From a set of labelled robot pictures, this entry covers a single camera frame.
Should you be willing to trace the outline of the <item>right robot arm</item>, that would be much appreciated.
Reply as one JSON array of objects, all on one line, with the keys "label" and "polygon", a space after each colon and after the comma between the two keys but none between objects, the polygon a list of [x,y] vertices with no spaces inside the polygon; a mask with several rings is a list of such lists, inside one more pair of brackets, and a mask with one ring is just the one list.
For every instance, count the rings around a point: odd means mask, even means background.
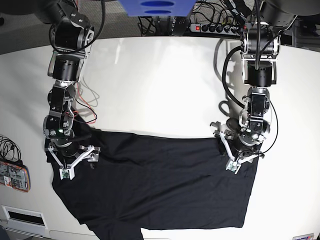
[{"label": "right robot arm", "polygon": [[99,148],[81,145],[91,134],[74,133],[76,116],[72,105],[92,44],[104,27],[106,6],[104,1],[100,4],[101,23],[97,32],[87,16],[79,13],[74,0],[51,0],[37,15],[50,25],[48,36],[53,48],[47,74],[54,84],[47,96],[49,113],[43,121],[43,134],[50,141],[47,151],[62,170],[70,170],[82,160],[94,168],[99,160]]}]

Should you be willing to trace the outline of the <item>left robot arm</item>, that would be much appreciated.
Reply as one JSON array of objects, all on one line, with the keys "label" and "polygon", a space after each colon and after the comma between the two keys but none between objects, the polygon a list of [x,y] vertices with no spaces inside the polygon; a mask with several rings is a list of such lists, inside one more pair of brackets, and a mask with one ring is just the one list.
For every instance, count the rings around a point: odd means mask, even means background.
[{"label": "left robot arm", "polygon": [[[277,82],[276,60],[280,34],[290,28],[296,14],[288,13],[270,0],[256,0],[251,14],[240,28],[241,45],[227,55],[222,70],[222,85],[230,99],[241,107],[238,119],[230,118],[219,136],[233,164],[263,157],[260,145],[270,133],[265,114],[271,106],[268,88]],[[247,95],[239,101],[226,83],[227,67],[234,53],[240,52],[241,73]]]}]

